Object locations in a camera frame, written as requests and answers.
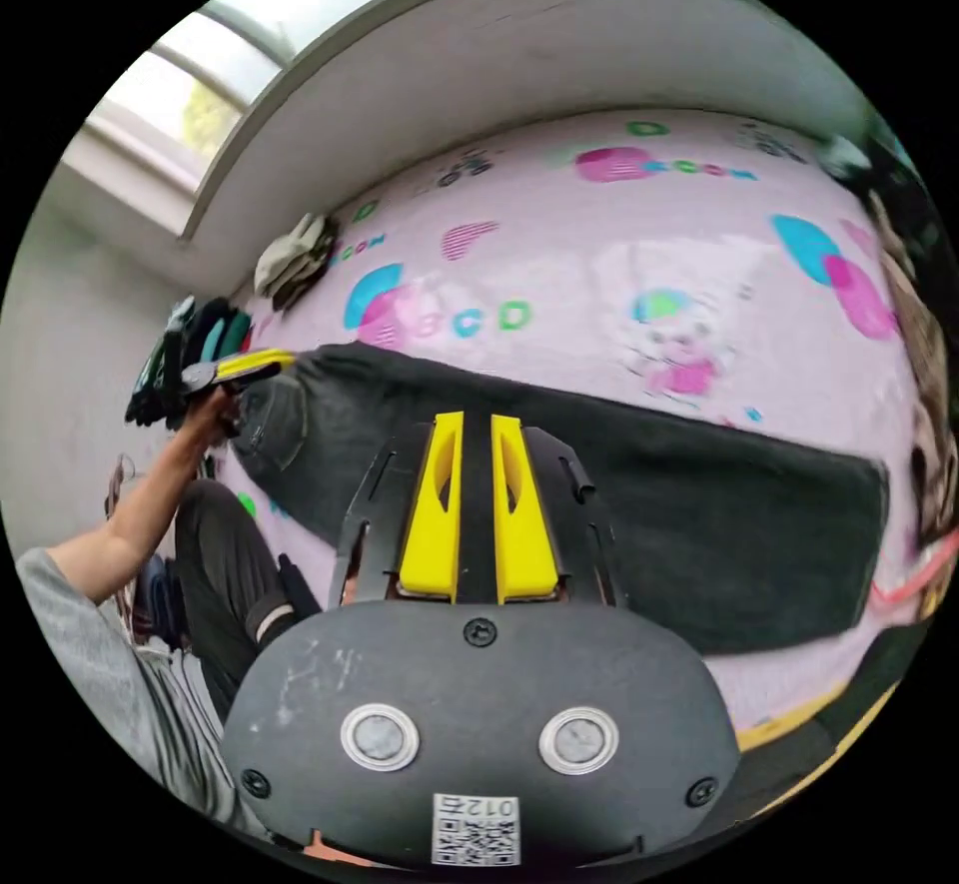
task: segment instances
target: screw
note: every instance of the screw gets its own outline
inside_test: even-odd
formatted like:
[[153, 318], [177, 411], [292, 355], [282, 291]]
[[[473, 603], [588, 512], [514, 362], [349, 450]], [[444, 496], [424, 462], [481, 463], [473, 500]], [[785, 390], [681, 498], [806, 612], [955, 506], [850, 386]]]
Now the screw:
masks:
[[496, 625], [485, 617], [475, 617], [467, 621], [463, 637], [473, 647], [487, 647], [496, 640]]
[[719, 784], [714, 777], [704, 777], [696, 781], [686, 792], [686, 805], [688, 807], [702, 807], [708, 804], [715, 797]]
[[270, 782], [259, 771], [247, 768], [240, 775], [240, 780], [253, 797], [264, 800], [270, 796]]

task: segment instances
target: black pants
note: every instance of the black pants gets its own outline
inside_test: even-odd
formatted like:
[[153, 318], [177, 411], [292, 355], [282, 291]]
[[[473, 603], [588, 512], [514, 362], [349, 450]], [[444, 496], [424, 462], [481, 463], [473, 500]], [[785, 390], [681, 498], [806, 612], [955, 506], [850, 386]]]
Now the black pants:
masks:
[[296, 620], [277, 619], [257, 644], [263, 619], [290, 602], [256, 523], [227, 487], [192, 481], [177, 512], [175, 535], [174, 567], [193, 652], [225, 721], [257, 655]]

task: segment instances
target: qr code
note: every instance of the qr code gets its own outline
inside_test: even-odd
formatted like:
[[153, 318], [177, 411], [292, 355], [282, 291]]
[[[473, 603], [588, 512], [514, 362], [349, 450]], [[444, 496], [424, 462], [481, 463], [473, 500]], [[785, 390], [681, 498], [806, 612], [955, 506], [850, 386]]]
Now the qr code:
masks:
[[519, 863], [519, 799], [433, 797], [433, 863], [510, 867]]

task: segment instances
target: hand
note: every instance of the hand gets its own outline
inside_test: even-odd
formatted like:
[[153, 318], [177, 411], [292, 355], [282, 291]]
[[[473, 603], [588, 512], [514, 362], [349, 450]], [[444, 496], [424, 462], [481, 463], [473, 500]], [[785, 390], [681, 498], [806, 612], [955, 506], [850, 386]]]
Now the hand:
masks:
[[190, 404], [180, 434], [206, 451], [222, 443], [227, 427], [237, 419], [238, 413], [236, 396], [220, 386]]

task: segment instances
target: pink heart sticker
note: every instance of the pink heart sticker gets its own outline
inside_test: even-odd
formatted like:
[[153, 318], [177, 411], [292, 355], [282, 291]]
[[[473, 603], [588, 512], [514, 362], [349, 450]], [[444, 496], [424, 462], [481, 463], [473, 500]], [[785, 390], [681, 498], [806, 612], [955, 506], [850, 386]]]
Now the pink heart sticker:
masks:
[[470, 253], [477, 238], [499, 228], [499, 222], [477, 222], [472, 225], [457, 225], [443, 235], [440, 252], [448, 262], [456, 262]]

